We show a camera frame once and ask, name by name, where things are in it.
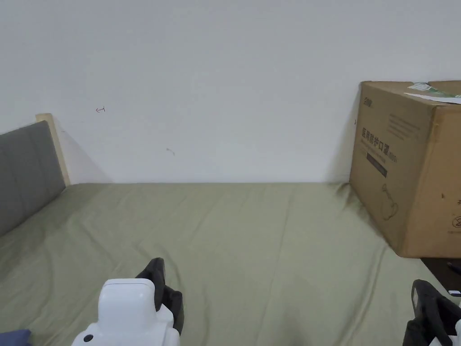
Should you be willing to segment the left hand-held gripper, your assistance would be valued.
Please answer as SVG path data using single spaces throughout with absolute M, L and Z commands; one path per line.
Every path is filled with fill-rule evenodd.
M 98 319 L 74 346 L 178 346 L 183 331 L 183 293 L 166 286 L 165 263 L 153 258 L 135 278 L 104 283 Z

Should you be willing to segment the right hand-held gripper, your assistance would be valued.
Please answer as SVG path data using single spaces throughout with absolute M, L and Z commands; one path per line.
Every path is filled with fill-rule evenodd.
M 459 346 L 461 309 L 433 285 L 417 279 L 411 290 L 415 319 L 408 321 L 403 346 Z

